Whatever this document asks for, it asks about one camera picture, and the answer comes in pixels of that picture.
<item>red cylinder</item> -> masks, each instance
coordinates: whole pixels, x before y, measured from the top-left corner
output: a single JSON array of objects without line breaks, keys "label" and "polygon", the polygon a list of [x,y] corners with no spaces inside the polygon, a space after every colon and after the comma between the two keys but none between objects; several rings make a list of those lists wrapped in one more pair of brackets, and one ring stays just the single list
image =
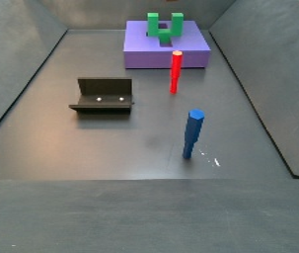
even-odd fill
[{"label": "red cylinder", "polygon": [[173,52],[173,62],[171,62],[171,78],[178,78],[181,75],[181,66],[182,66],[183,53],[182,51]]}]

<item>green block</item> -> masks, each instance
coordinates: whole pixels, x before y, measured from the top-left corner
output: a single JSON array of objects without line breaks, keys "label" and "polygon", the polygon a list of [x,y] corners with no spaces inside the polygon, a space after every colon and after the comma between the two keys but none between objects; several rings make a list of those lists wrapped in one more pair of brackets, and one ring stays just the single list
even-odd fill
[{"label": "green block", "polygon": [[171,28],[158,28],[158,13],[149,13],[149,36],[158,37],[161,43],[170,43],[170,37],[179,37],[183,33],[183,14],[171,14]]},{"label": "green block", "polygon": [[149,36],[158,36],[158,13],[149,13]]}]

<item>gray floor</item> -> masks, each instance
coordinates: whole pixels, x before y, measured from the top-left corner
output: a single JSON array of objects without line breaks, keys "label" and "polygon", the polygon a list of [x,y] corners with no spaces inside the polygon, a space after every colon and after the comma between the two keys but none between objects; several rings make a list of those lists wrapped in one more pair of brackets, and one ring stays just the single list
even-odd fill
[{"label": "gray floor", "polygon": [[[207,70],[126,70],[123,31],[70,31],[0,124],[0,179],[279,180],[286,167],[214,42]],[[134,110],[79,116],[78,77],[134,78]],[[182,159],[189,110],[206,112],[193,159]]]},{"label": "gray floor", "polygon": [[0,181],[0,252],[299,252],[299,182]]}]

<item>purple box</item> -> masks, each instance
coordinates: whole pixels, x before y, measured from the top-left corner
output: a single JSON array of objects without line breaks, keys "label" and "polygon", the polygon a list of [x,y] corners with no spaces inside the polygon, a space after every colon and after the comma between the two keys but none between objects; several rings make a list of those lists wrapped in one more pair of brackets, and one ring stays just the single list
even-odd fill
[{"label": "purple box", "polygon": [[[147,21],[128,21],[124,38],[126,68],[170,68],[171,53],[183,52],[182,67],[206,67],[210,47],[194,21],[183,22],[182,37],[171,37],[171,46],[161,46],[158,37],[147,37]],[[170,21],[159,21],[170,27]]]}]

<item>table surface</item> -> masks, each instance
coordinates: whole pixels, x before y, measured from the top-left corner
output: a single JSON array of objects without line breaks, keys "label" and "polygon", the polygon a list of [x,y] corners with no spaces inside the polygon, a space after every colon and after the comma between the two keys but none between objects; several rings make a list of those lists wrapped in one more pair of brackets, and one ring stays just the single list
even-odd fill
[{"label": "table surface", "polygon": [[[0,179],[126,180],[290,175],[217,45],[206,69],[183,69],[169,93],[169,69],[126,70],[124,31],[70,31],[0,124]],[[79,115],[76,78],[134,79],[134,109]],[[189,111],[206,120],[191,160],[183,160]]]}]

